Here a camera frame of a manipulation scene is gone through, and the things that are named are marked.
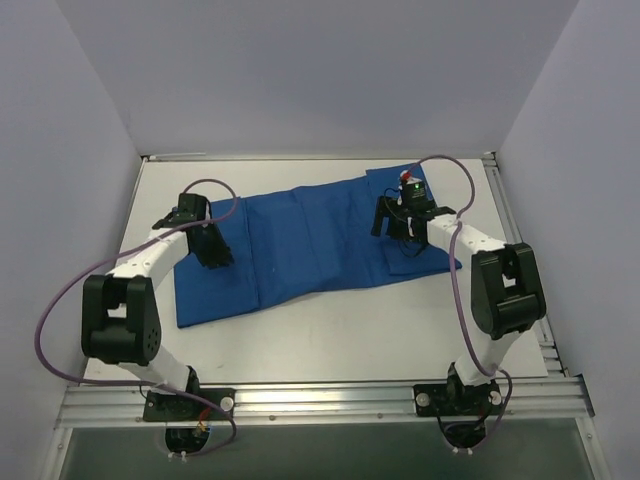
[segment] black clamp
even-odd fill
[[[439,215],[456,212],[449,207],[438,207],[435,200],[429,200],[422,180],[413,178],[411,183],[401,180],[400,188],[400,202],[398,198],[386,195],[378,197],[371,235],[379,237],[387,219],[387,236],[427,246],[427,222]]]
[[[211,204],[207,197],[195,193],[181,193],[178,206],[153,225],[153,230],[175,228],[211,217]],[[189,252],[194,253],[201,265],[208,268],[228,267],[233,263],[231,249],[222,238],[215,223],[186,230]]]

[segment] glass panel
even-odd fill
[[[161,453],[163,432],[76,429],[61,478],[593,478],[573,420],[507,421],[472,456],[453,455],[432,423],[273,426],[241,427],[232,445],[183,464]]]

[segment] black mounting bracket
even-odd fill
[[[233,417],[236,391],[233,388],[201,387],[195,370],[189,367],[189,371],[187,393],[209,400]],[[225,416],[217,410],[211,410],[206,417],[200,418],[204,410],[206,410],[206,407],[201,402],[180,395],[167,395],[150,390],[147,394],[142,420],[145,422],[165,423],[225,419]]]
[[[229,417],[233,417],[236,391],[233,388],[202,388],[198,375],[189,367],[187,393],[191,393],[218,405]],[[145,398],[142,420],[145,422],[198,421],[196,428],[171,427],[165,430],[165,443],[170,452],[194,453],[202,450],[209,440],[210,429],[204,422],[226,420],[218,410],[208,409],[201,402],[182,397],[149,391]]]
[[[447,441],[459,448],[473,448],[485,436],[485,419],[502,409],[500,388],[495,380],[475,387],[463,385],[452,364],[447,383],[413,386],[418,417],[437,418]],[[442,421],[443,417],[474,417],[472,420]]]

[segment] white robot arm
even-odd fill
[[[398,198],[379,197],[371,233],[379,236],[387,218],[390,237],[418,243],[421,250],[433,245],[449,251],[459,222],[454,213],[427,198],[422,180],[403,175]],[[485,373],[493,372],[520,335],[546,314],[533,250],[525,243],[506,244],[469,225],[462,226],[455,247],[456,258],[471,269],[473,318],[491,337],[476,354]],[[469,387],[491,380],[476,367],[468,351],[455,362],[455,373]]]
[[[175,227],[209,218],[211,206],[205,197],[183,193],[178,206],[153,226],[148,240],[164,238],[105,275],[87,278],[82,298],[82,350],[87,357],[116,364],[146,382],[190,393],[198,390],[195,371],[161,345],[154,291],[189,253],[208,268],[233,263],[215,224],[167,236]]]

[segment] metal frame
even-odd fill
[[[146,161],[205,159],[212,160],[209,156],[194,156],[184,159],[152,157],[144,159],[142,168]],[[495,156],[487,155],[482,160],[506,239],[510,242],[520,241],[520,233],[506,200]],[[582,378],[567,376],[567,372],[560,362],[547,318],[538,324],[540,325],[538,339],[549,376],[541,379],[516,379],[513,397],[506,416],[512,420],[575,419],[594,478],[609,480],[610,475],[606,461],[595,433],[593,421],[590,418],[593,411],[586,386]],[[243,425],[433,422],[433,419],[419,418],[415,415],[412,387],[416,383],[430,382],[407,380],[224,386],[236,389],[234,417],[240,427]],[[505,388],[503,379],[499,379],[498,383],[502,389]],[[143,402],[144,399],[137,389],[69,387],[60,409],[51,447],[45,459],[42,480],[59,478],[74,428],[195,426],[195,422],[145,423],[141,418],[144,408]],[[224,422],[213,423],[224,425]]]

